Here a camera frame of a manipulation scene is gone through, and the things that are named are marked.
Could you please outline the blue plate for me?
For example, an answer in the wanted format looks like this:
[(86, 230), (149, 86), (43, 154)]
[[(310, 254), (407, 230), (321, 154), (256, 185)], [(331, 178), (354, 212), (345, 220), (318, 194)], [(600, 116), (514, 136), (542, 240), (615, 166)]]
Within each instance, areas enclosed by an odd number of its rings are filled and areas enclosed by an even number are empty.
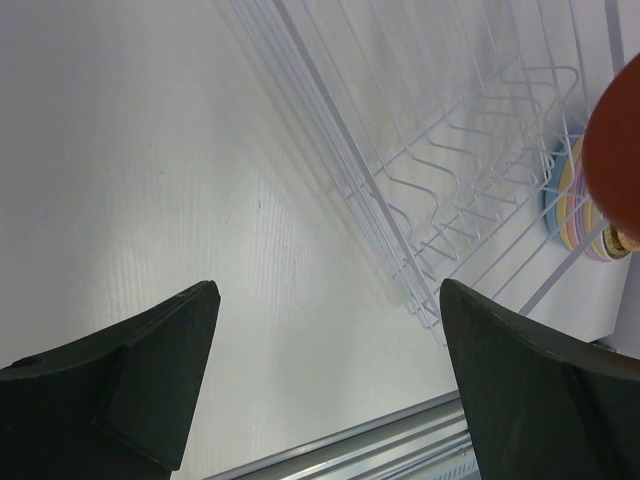
[[(570, 147), (573, 146), (573, 144), (576, 141), (576, 138), (582, 136), (582, 134), (570, 134), (568, 137), (568, 140), (570, 141)], [(551, 178), (549, 180), (549, 183), (547, 184), (547, 187), (544, 191), (544, 208), (545, 208), (545, 219), (546, 219), (546, 223), (548, 226), (548, 229), (551, 233), (554, 233), (554, 238), (560, 242), (564, 247), (566, 247), (564, 245), (564, 243), (562, 242), (562, 240), (560, 239), (560, 236), (558, 234), (558, 224), (556, 223), (556, 201), (558, 199), (558, 184), (559, 184), (559, 179), (560, 179), (560, 175), (562, 173), (563, 167), (565, 165), (565, 161), (566, 161), (566, 156), (569, 153), (568, 147), (565, 143), (561, 143), (560, 146), (558, 147), (558, 151), (557, 154), (554, 157), (554, 165), (551, 171)], [(574, 172), (575, 172), (575, 177), (574, 180), (576, 178), (576, 171), (578, 166), (581, 165), (581, 153), (580, 156), (574, 161)], [(568, 194), (570, 196), (575, 196), (575, 194), (573, 193), (573, 189), (572, 186), (570, 188), (570, 190), (568, 191)]]

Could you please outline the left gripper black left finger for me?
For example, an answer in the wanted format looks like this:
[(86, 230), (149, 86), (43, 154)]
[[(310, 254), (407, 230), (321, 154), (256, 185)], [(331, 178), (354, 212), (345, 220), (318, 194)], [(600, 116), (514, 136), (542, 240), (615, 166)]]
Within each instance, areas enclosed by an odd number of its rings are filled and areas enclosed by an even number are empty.
[(221, 297), (201, 281), (1, 371), (4, 479), (168, 479), (179, 470)]

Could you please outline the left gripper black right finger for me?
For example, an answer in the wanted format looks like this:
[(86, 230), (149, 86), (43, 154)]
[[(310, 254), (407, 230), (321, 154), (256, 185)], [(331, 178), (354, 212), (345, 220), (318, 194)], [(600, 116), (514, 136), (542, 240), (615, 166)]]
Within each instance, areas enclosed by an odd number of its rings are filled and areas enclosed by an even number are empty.
[(441, 318), (484, 479), (636, 479), (639, 362), (446, 279)]

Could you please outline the clear wire dish rack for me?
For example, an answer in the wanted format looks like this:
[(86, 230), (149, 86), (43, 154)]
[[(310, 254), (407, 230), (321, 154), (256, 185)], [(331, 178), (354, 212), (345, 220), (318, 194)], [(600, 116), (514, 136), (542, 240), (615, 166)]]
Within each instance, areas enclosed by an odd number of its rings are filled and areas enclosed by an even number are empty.
[(629, 268), (545, 219), (558, 147), (625, 62), (616, 1), (237, 1), (234, 9), (408, 311), (437, 341), (463, 282), (591, 342)]

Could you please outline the purple plate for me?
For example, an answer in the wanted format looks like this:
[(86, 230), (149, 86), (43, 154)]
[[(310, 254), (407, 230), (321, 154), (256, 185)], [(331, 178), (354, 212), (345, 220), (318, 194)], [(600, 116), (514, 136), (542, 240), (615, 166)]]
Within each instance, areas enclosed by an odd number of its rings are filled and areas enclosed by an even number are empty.
[(576, 178), (572, 185), (574, 200), (574, 233), (576, 235), (576, 245), (579, 246), (584, 238), (592, 231), (592, 202), (588, 197), (586, 182), (582, 166), (579, 165), (576, 171)]

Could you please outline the orange brown plate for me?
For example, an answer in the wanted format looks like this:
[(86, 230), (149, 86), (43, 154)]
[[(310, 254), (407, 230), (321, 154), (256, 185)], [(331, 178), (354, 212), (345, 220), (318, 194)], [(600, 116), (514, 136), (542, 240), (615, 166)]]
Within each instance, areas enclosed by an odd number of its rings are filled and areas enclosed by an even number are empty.
[(640, 251), (640, 245), (637, 240), (632, 239), (628, 235), (616, 229), (614, 226), (611, 227), (612, 237), (614, 241), (614, 245), (619, 247), (621, 250), (624, 250), (629, 253), (635, 253)]

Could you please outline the dark red plate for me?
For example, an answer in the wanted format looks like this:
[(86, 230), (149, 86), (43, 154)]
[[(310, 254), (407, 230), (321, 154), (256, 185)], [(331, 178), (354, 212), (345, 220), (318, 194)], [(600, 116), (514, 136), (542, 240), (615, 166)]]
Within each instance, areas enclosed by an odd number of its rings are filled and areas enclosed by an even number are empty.
[(626, 236), (639, 239), (639, 58), (607, 87), (588, 122), (582, 150), (591, 197)]

